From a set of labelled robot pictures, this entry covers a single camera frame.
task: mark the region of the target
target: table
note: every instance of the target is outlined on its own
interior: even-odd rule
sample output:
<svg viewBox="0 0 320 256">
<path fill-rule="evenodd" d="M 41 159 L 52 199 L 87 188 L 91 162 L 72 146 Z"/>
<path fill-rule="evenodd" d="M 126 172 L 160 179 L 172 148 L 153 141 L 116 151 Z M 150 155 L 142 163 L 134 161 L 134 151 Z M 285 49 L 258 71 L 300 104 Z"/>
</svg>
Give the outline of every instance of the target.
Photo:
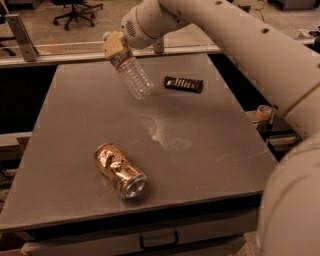
<svg viewBox="0 0 320 256">
<path fill-rule="evenodd" d="M 0 232 L 17 232 L 29 249 L 38 241 L 61 245 L 62 237 L 64 245 L 87 241 L 77 248 L 80 255 L 90 244 L 91 253 L 102 250 L 97 238 L 112 241 L 110 254 L 121 254 L 158 250 L 137 248 L 137 239 L 141 245 L 141 237 L 155 231 L 171 232 L 170 248 L 159 250 L 172 250 L 202 241 L 218 248 L 217 238 L 239 245 L 234 236 L 255 230 L 276 161 L 208 56 L 139 62 L 156 87 L 142 101 L 107 61 L 58 67 L 0 215 Z M 169 90 L 165 76 L 201 79 L 204 89 Z M 141 196 L 119 200 L 96 169 L 93 154 L 105 142 L 144 170 Z"/>
</svg>

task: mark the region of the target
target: office chair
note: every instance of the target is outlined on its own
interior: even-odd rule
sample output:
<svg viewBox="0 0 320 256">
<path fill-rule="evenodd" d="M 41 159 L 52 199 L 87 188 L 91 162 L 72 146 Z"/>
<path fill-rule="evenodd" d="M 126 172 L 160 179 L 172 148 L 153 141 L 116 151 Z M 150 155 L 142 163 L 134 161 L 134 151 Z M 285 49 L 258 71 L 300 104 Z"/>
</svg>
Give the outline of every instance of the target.
<svg viewBox="0 0 320 256">
<path fill-rule="evenodd" d="M 0 2 L 0 25 L 6 23 L 6 16 L 7 10 L 4 8 L 2 3 Z M 9 40 L 16 40 L 14 37 L 0 37 L 0 48 L 5 50 L 9 53 L 10 56 L 16 56 L 15 52 L 11 51 L 9 48 L 5 47 L 1 42 L 2 41 L 9 41 Z"/>
<path fill-rule="evenodd" d="M 62 18 L 67 18 L 67 23 L 64 25 L 64 29 L 66 31 L 70 30 L 69 28 L 69 24 L 70 22 L 75 19 L 76 22 L 78 22 L 78 18 L 87 20 L 90 22 L 90 26 L 93 27 L 94 23 L 93 23 L 93 19 L 95 18 L 94 12 L 91 11 L 95 8 L 99 8 L 102 10 L 103 9 L 103 4 L 97 4 L 97 5 L 88 5 L 86 4 L 85 0 L 61 0 L 60 2 L 54 1 L 54 4 L 56 5 L 63 5 L 64 7 L 66 7 L 66 5 L 71 5 L 71 12 L 55 17 L 53 24 L 54 25 L 59 25 L 58 19 L 62 19 Z M 85 8 L 82 8 L 81 10 L 77 10 L 76 6 L 83 6 Z"/>
</svg>

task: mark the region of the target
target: table surface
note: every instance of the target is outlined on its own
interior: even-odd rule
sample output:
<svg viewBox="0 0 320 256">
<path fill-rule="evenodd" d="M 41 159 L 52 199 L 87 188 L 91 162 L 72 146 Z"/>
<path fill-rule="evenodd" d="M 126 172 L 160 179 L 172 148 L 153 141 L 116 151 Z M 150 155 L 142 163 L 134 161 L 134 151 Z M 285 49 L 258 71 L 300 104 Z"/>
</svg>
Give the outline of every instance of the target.
<svg viewBox="0 0 320 256">
<path fill-rule="evenodd" d="M 106 218 L 261 193 L 276 165 L 205 54 L 139 59 L 155 91 L 136 100 L 109 62 L 58 67 L 0 215 L 0 231 Z M 204 80 L 201 94 L 165 76 Z M 121 201 L 95 167 L 113 142 L 147 175 Z"/>
</svg>

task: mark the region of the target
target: drawer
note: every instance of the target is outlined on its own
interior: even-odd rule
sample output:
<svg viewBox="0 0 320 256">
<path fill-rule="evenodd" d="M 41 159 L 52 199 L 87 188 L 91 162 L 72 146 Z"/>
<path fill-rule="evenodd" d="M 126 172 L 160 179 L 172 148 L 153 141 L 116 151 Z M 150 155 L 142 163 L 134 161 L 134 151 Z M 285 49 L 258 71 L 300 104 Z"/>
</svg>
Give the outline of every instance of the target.
<svg viewBox="0 0 320 256">
<path fill-rule="evenodd" d="M 257 210 L 226 213 L 215 220 L 211 216 L 202 216 L 196 224 L 165 228 L 165 225 L 155 223 L 154 230 L 129 235 L 114 234 L 114 237 L 101 238 L 91 236 L 86 241 L 85 236 L 61 238 L 44 242 L 28 242 L 23 251 L 32 256 L 56 255 L 123 255 L 140 254 L 161 255 L 189 253 L 200 250 L 197 255 L 221 255 L 234 253 L 244 244 L 244 238 L 239 236 L 245 232 L 254 231 L 257 227 Z"/>
</svg>

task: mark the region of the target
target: cable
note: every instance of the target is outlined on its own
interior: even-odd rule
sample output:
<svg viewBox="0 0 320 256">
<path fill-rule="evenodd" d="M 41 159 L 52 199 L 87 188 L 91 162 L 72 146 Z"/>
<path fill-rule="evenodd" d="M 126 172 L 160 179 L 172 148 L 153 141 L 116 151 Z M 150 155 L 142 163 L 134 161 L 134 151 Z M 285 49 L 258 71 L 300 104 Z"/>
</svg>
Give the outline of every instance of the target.
<svg viewBox="0 0 320 256">
<path fill-rule="evenodd" d="M 254 9 L 254 10 L 255 10 L 255 11 L 258 11 L 258 12 L 260 13 L 262 21 L 263 21 L 264 23 L 266 23 L 266 21 L 265 21 L 265 19 L 264 19 L 264 17 L 263 17 L 263 14 L 262 14 L 262 12 L 261 12 L 261 11 L 266 7 L 266 2 L 265 2 L 264 0 L 258 0 L 258 3 L 259 3 L 259 2 L 262 2 L 262 3 L 263 3 L 263 6 L 262 6 L 260 9 L 256 8 L 256 9 Z"/>
</svg>

